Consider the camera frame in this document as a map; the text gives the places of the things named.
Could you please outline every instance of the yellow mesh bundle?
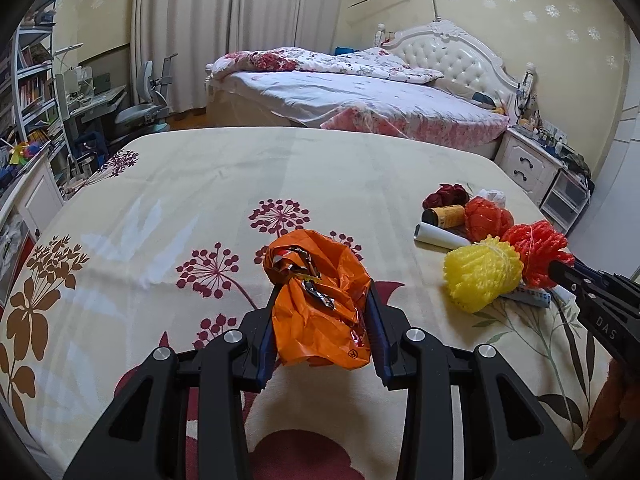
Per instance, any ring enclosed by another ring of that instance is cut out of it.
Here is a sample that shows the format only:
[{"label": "yellow mesh bundle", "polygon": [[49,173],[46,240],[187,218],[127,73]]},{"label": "yellow mesh bundle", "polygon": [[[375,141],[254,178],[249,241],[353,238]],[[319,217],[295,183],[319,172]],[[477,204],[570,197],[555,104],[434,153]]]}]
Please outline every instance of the yellow mesh bundle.
[{"label": "yellow mesh bundle", "polygon": [[456,304],[467,312],[477,312],[516,288],[522,267],[520,255],[509,243],[488,236],[447,254],[444,280]]}]

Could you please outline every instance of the tablecloth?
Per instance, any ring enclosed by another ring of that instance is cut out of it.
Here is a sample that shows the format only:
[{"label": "tablecloth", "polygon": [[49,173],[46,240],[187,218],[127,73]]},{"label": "tablecloth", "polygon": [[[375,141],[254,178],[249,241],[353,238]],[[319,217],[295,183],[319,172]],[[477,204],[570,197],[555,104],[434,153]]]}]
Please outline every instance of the tablecloth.
[{"label": "tablecloth", "polygon": [[[451,304],[446,251],[412,238],[443,182],[503,190],[516,222],[542,217],[494,163],[433,144],[277,127],[137,139],[63,207],[18,277],[0,322],[2,394],[66,467],[153,348],[201,348],[266,305],[265,247],[303,227],[351,247],[412,325],[450,346],[495,345],[573,443],[609,357],[574,304],[497,300],[475,315]],[[242,402],[257,480],[395,478],[406,394],[386,391],[372,365],[279,367]]]}]

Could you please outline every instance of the gray chair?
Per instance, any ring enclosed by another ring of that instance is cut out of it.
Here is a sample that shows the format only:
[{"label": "gray chair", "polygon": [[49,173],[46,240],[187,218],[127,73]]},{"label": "gray chair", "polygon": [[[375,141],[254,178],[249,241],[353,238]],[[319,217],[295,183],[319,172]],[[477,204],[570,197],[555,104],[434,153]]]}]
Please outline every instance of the gray chair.
[{"label": "gray chair", "polygon": [[171,84],[173,78],[170,76],[171,59],[177,56],[165,57],[162,64],[162,76],[153,79],[153,61],[147,61],[142,65],[142,70],[138,76],[136,89],[140,100],[139,105],[132,106],[121,111],[116,116],[116,126],[121,128],[133,128],[134,130],[124,137],[114,142],[129,142],[134,138],[147,134],[164,132],[169,129],[169,125],[164,120],[171,113],[171,108],[166,102],[167,85]]}]

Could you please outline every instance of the beige curtain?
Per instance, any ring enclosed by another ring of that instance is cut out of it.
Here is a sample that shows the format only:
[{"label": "beige curtain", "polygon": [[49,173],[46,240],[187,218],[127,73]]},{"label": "beige curtain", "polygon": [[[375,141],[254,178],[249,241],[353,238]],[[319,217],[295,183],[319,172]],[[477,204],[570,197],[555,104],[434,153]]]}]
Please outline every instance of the beige curtain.
[{"label": "beige curtain", "polygon": [[132,87],[143,62],[159,76],[165,56],[175,112],[206,105],[205,65],[227,52],[301,46],[328,52],[340,0],[133,0]]}]

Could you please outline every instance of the white headboard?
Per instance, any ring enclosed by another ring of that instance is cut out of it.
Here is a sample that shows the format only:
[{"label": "white headboard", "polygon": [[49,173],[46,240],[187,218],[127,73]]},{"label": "white headboard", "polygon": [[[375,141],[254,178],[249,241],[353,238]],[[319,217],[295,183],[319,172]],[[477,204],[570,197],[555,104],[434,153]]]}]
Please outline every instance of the white headboard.
[{"label": "white headboard", "polygon": [[518,82],[504,71],[502,58],[449,20],[396,32],[395,38],[382,48],[410,66],[439,70],[446,79],[513,108]]}]

